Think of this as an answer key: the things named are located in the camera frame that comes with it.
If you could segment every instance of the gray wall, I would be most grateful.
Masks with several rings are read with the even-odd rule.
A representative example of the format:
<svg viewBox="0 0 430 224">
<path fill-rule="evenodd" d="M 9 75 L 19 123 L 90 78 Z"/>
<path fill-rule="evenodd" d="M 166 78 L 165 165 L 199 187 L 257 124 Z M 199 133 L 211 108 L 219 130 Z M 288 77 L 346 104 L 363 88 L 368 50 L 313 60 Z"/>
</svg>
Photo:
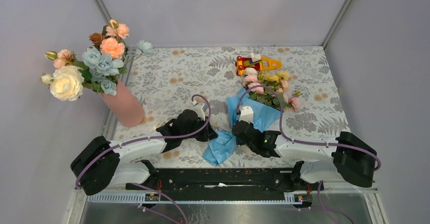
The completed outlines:
<svg viewBox="0 0 430 224">
<path fill-rule="evenodd" d="M 105 105 L 85 91 L 62 102 L 38 81 L 44 52 L 81 57 L 104 21 L 92 0 L 0 0 L 0 223 L 58 224 L 75 178 L 69 165 L 98 134 Z"/>
<path fill-rule="evenodd" d="M 354 0 L 327 57 L 351 129 L 382 160 L 390 223 L 428 223 L 430 0 Z"/>
<path fill-rule="evenodd" d="M 104 0 L 155 46 L 318 45 L 344 0 Z"/>
</svg>

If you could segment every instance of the blue cloth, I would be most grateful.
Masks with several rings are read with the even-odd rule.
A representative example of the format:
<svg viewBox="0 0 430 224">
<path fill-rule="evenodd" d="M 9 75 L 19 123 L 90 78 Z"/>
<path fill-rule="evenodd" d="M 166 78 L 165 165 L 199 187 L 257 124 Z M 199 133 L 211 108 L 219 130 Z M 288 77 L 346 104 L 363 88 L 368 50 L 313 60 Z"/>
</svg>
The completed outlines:
<svg viewBox="0 0 430 224">
<path fill-rule="evenodd" d="M 236 120 L 236 107 L 239 102 L 239 98 L 245 92 L 245 89 L 242 88 L 237 96 L 227 97 L 227 108 L 230 116 L 231 126 L 235 124 Z M 248 105 L 254 111 L 253 124 L 254 128 L 260 130 L 261 132 L 265 131 L 279 119 L 280 111 L 274 108 L 271 108 L 267 105 L 259 103 L 257 101 L 249 99 L 249 95 L 246 94 L 242 99 L 241 105 Z M 234 149 L 236 148 L 236 137 L 230 131 L 220 130 L 217 131 L 218 138 L 209 141 L 209 147 L 203 153 L 203 158 L 207 160 L 209 163 L 218 166 L 227 160 Z"/>
</svg>

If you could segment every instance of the floral tablecloth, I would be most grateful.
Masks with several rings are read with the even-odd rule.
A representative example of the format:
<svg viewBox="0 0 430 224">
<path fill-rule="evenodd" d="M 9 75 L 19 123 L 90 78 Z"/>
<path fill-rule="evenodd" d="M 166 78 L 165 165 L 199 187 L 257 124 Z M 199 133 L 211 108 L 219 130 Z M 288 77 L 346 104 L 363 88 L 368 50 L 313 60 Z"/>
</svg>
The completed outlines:
<svg viewBox="0 0 430 224">
<path fill-rule="evenodd" d="M 236 75 L 235 58 L 249 57 L 251 52 L 280 60 L 282 70 L 291 75 L 287 93 L 303 93 L 301 109 L 285 112 L 286 134 L 320 138 L 349 130 L 322 47 L 162 48 L 133 62 L 127 87 L 141 101 L 147 117 L 133 128 L 118 124 L 115 139 L 154 131 L 191 108 L 190 95 L 196 93 L 209 100 L 212 127 L 230 130 L 226 97 L 237 95 L 242 86 Z M 270 129 L 278 130 L 278 125 L 276 121 Z M 170 152 L 150 155 L 148 160 L 157 168 L 214 167 L 201 157 L 207 146 L 207 142 L 189 139 Z M 298 160 L 301 159 L 263 158 L 246 146 L 238 146 L 220 167 L 292 167 Z"/>
</svg>

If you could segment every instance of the pink vase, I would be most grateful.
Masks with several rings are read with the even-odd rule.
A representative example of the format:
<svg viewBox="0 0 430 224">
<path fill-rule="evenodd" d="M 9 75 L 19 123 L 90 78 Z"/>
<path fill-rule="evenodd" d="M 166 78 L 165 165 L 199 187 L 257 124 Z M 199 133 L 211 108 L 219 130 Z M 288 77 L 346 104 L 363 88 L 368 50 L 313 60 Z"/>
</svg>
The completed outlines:
<svg viewBox="0 0 430 224">
<path fill-rule="evenodd" d="M 125 127 L 134 127 L 144 120 L 144 108 L 120 80 L 117 84 L 117 95 L 104 93 L 101 95 L 103 101 Z"/>
</svg>

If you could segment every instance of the flower arrangement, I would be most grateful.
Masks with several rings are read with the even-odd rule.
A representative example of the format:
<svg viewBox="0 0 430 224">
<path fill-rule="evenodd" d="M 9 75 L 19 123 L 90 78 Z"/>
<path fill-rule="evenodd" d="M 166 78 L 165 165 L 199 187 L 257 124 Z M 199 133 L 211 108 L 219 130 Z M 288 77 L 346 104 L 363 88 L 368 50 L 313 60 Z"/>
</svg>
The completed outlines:
<svg viewBox="0 0 430 224">
<path fill-rule="evenodd" d="M 245 69 L 245 77 L 243 78 L 243 85 L 248 89 L 256 85 L 265 85 L 273 89 L 282 100 L 281 102 L 269 91 L 263 87 L 251 89 L 249 98 L 259 103 L 265 104 L 275 109 L 280 109 L 282 103 L 283 108 L 287 110 L 298 111 L 300 108 L 299 96 L 300 91 L 294 92 L 292 97 L 288 98 L 286 91 L 288 90 L 288 79 L 290 75 L 286 71 L 281 71 L 277 75 L 266 74 L 257 72 L 253 68 Z"/>
<path fill-rule="evenodd" d="M 56 70 L 53 74 L 43 73 L 40 80 L 54 97 L 62 101 L 75 101 L 83 94 L 84 88 L 115 96 L 118 75 L 127 73 L 127 63 L 134 60 L 124 62 L 127 48 L 123 40 L 128 36 L 127 25 L 110 20 L 102 33 L 89 36 L 93 46 L 82 54 L 83 61 L 68 49 L 45 53 L 46 58 L 54 61 Z M 154 51 L 152 44 L 145 41 L 139 41 L 137 46 L 141 51 L 137 58 Z"/>
</svg>

